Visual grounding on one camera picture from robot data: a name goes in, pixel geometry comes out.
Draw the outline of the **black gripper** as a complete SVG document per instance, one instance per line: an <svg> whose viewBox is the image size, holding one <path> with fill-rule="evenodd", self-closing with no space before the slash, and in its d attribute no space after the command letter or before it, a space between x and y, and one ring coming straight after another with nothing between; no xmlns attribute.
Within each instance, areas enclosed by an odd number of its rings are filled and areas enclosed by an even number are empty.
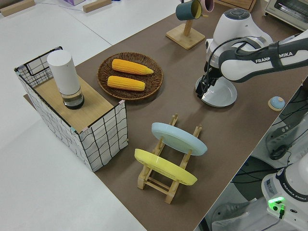
<svg viewBox="0 0 308 231"><path fill-rule="evenodd" d="M205 65L204 66L204 77L203 77L203 82L199 81L198 84L196 85L195 88L195 93L197 94L197 97L201 99L203 97L204 91L204 84L206 84L206 91L211 86L214 86L217 79L218 79L218 68L212 67L210 65Z"/></svg>

